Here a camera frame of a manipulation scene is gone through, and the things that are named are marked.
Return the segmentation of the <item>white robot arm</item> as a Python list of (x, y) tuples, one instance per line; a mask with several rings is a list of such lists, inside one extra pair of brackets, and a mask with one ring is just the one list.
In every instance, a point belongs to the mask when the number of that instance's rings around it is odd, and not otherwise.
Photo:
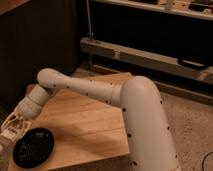
[(86, 95), (122, 110), (135, 171), (182, 171), (162, 98), (155, 83), (133, 76), (123, 84), (72, 78), (51, 68), (37, 74), (37, 84), (0, 126), (0, 171), (7, 171), (12, 148), (61, 89)]

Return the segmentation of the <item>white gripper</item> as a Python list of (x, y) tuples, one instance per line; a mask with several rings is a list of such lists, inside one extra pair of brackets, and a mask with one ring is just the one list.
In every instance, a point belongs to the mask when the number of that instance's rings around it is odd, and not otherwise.
[(30, 129), (32, 121), (25, 119), (17, 112), (12, 112), (1, 125), (0, 140), (2, 146), (13, 146)]

